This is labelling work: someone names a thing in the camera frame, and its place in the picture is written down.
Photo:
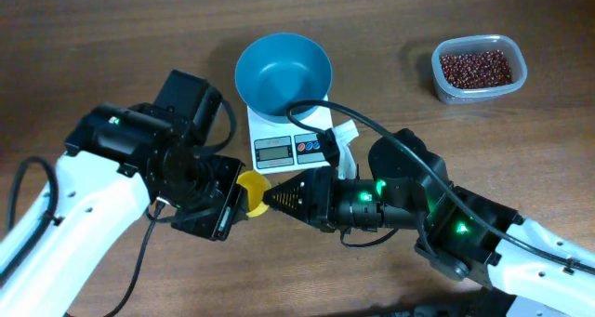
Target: small yellow container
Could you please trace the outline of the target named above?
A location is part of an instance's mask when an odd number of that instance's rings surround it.
[[[268,205],[262,203],[264,192],[271,188],[271,183],[257,171],[247,171],[238,177],[237,183],[248,191],[248,212],[250,218],[264,214]]]

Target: clear plastic container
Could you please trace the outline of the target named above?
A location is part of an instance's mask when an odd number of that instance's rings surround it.
[[[444,77],[440,65],[443,55],[460,55],[476,52],[500,50],[509,61],[512,84],[480,89],[459,89],[450,85]],[[527,79],[527,65],[522,58],[521,50],[507,36],[499,34],[461,37],[442,42],[431,56],[431,67],[434,70],[434,87],[438,98],[447,104],[480,102],[494,99],[519,89]]]

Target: digital scale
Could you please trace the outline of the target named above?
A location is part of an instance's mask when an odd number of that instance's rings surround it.
[[[291,123],[268,121],[248,109],[252,166],[260,174],[282,173],[328,165],[316,134]],[[318,107],[301,122],[322,130],[333,127],[331,112]]]

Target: wooden table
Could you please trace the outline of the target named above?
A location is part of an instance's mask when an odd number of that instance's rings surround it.
[[[84,114],[105,101],[152,101],[172,69],[208,78],[231,102],[240,123],[223,153],[249,168],[235,63],[260,36],[294,32],[330,56],[331,100],[390,130],[411,128],[444,158],[457,185],[595,250],[593,0],[0,0],[0,9],[2,199],[20,160],[55,161]],[[481,33],[518,43],[527,82],[501,99],[442,104],[431,82],[433,49]],[[336,124],[344,120],[334,115]],[[222,114],[211,141],[224,139],[227,127]],[[370,178],[367,152],[377,135],[363,127],[360,135],[351,147]],[[40,170],[28,177],[19,216],[45,181]],[[141,219],[120,237],[70,313],[96,316],[115,306],[147,225]],[[413,251],[416,237],[404,231],[352,251],[338,234],[272,211],[235,226],[225,243],[159,226],[122,315],[325,315],[477,289],[433,271]]]

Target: red beans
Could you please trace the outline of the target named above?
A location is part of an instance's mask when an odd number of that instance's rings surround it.
[[[444,77],[460,89],[477,89],[512,84],[509,61],[500,50],[440,57]]]

